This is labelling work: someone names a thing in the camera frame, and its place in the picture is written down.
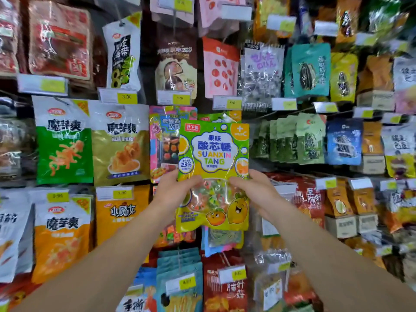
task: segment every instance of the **forearm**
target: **forearm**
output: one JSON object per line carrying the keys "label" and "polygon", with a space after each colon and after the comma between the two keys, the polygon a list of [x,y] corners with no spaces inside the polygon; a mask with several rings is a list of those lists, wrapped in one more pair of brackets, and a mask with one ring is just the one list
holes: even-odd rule
{"label": "forearm", "polygon": [[367,258],[358,256],[280,198],[271,221],[317,294],[334,312],[407,311],[416,294]]}
{"label": "forearm", "polygon": [[166,224],[151,203],[80,262],[42,285],[16,312],[114,312]]}

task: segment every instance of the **red brand logo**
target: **red brand logo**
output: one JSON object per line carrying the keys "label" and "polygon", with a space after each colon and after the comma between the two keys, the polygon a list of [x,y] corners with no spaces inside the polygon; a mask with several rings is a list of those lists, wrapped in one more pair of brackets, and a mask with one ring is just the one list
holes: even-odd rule
{"label": "red brand logo", "polygon": [[48,212],[52,212],[52,213],[62,213],[65,211],[64,207],[60,207],[60,206],[55,206],[55,207],[51,207],[48,209]]}
{"label": "red brand logo", "polygon": [[122,117],[122,115],[120,113],[117,113],[116,111],[109,111],[106,114],[107,117],[113,118],[113,119],[119,119]]}
{"label": "red brand logo", "polygon": [[60,108],[50,108],[48,109],[48,113],[51,115],[65,115],[65,110]]}
{"label": "red brand logo", "polygon": [[194,123],[185,124],[185,131],[199,132],[200,130],[201,130],[200,125],[195,125]]}

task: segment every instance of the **pink snack bag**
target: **pink snack bag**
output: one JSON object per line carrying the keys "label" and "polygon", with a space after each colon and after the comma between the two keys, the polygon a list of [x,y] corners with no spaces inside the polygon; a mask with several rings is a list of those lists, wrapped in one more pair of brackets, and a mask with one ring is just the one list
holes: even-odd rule
{"label": "pink snack bag", "polygon": [[201,15],[200,24],[201,30],[204,31],[204,35],[208,32],[208,27],[210,27],[210,30],[218,30],[223,26],[227,26],[228,29],[231,29],[233,32],[238,30],[238,22],[237,25],[235,25],[236,21],[221,19],[222,4],[245,5],[245,0],[199,0]]}
{"label": "pink snack bag", "polygon": [[203,37],[205,97],[237,94],[240,51],[215,39]]}

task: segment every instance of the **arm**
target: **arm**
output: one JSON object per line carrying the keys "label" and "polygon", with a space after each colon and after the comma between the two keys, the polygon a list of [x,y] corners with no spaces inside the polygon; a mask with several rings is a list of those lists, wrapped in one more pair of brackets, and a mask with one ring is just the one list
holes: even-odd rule
{"label": "arm", "polygon": [[411,311],[416,293],[322,230],[274,189],[267,176],[232,178],[282,234],[293,258],[331,312]]}
{"label": "arm", "polygon": [[15,312],[114,312],[159,233],[175,215],[189,189],[202,181],[178,183],[177,171],[166,174],[152,203],[128,225],[34,291]]}

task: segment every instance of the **white label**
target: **white label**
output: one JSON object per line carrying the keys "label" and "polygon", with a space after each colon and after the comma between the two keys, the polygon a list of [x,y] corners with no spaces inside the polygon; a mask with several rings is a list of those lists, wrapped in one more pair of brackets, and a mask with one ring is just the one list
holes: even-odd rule
{"label": "white label", "polygon": [[137,95],[136,90],[127,90],[127,89],[106,89],[103,87],[98,88],[98,96],[101,102],[103,103],[119,103],[119,93],[120,94],[135,94]]}
{"label": "white label", "polygon": [[401,114],[399,113],[384,113],[382,123],[384,124],[400,124]]}
{"label": "white label", "polygon": [[[57,81],[63,83],[64,92],[46,91],[42,89],[45,81]],[[36,74],[18,74],[18,91],[20,93],[30,93],[39,95],[54,95],[67,96],[68,95],[68,79],[61,76],[41,76]]]}
{"label": "white label", "polygon": [[338,35],[338,24],[335,22],[315,21],[315,35],[336,37]]}
{"label": "white label", "polygon": [[337,113],[338,106],[334,102],[313,102],[317,114]]}
{"label": "white label", "polygon": [[251,21],[251,12],[249,5],[221,5],[221,18],[224,20]]}
{"label": "white label", "polygon": [[282,280],[263,290],[263,311],[271,309],[283,297]]}
{"label": "white label", "polygon": [[317,178],[315,179],[315,183],[316,189],[332,189],[336,187],[336,177]]}
{"label": "white label", "polygon": [[283,97],[272,98],[273,111],[297,111],[296,99],[285,99]]}
{"label": "white label", "polygon": [[98,201],[114,199],[115,190],[130,190],[133,192],[134,186],[101,186],[96,187],[95,193]]}
{"label": "white label", "polygon": [[274,30],[274,31],[286,31],[286,32],[291,33],[294,31],[295,24],[296,24],[296,16],[269,14],[267,18],[266,28]]}
{"label": "white label", "polygon": [[384,245],[376,249],[376,256],[385,256],[392,253],[393,247],[391,245]]}
{"label": "white label", "polygon": [[169,106],[174,104],[174,95],[189,96],[190,91],[170,91],[170,90],[158,90],[157,91],[157,104],[162,106]]}
{"label": "white label", "polygon": [[396,190],[397,189],[397,182],[394,178],[389,180],[382,180],[380,182],[380,191],[385,190]]}
{"label": "white label", "polygon": [[408,178],[406,182],[409,189],[416,189],[416,178]]}
{"label": "white label", "polygon": [[172,293],[179,292],[180,291],[180,283],[179,282],[181,280],[183,280],[183,279],[192,278],[192,277],[195,278],[195,274],[194,273],[189,274],[189,275],[186,275],[186,276],[182,276],[180,278],[168,280],[166,282],[166,295],[169,296]]}
{"label": "white label", "polygon": [[275,236],[279,234],[279,231],[269,221],[262,218],[261,222],[262,222],[262,231],[263,231],[264,236]]}
{"label": "white label", "polygon": [[227,284],[227,283],[235,282],[234,278],[232,278],[232,273],[236,271],[241,271],[241,270],[245,270],[244,265],[231,266],[225,269],[218,270],[218,278],[220,279],[220,284]]}
{"label": "white label", "polygon": [[214,95],[212,101],[213,110],[240,110],[242,105],[241,96]]}
{"label": "white label", "polygon": [[354,107],[353,118],[366,118],[371,119],[374,115],[374,109],[372,107]]}
{"label": "white label", "polygon": [[358,215],[358,232],[367,233],[377,230],[377,215]]}
{"label": "white label", "polygon": [[352,178],[352,179],[349,179],[348,181],[352,189],[354,190],[373,188],[373,183],[371,182],[371,179],[369,179],[368,177]]}
{"label": "white label", "polygon": [[359,46],[374,46],[376,41],[377,41],[377,37],[374,34],[357,33],[355,44]]}

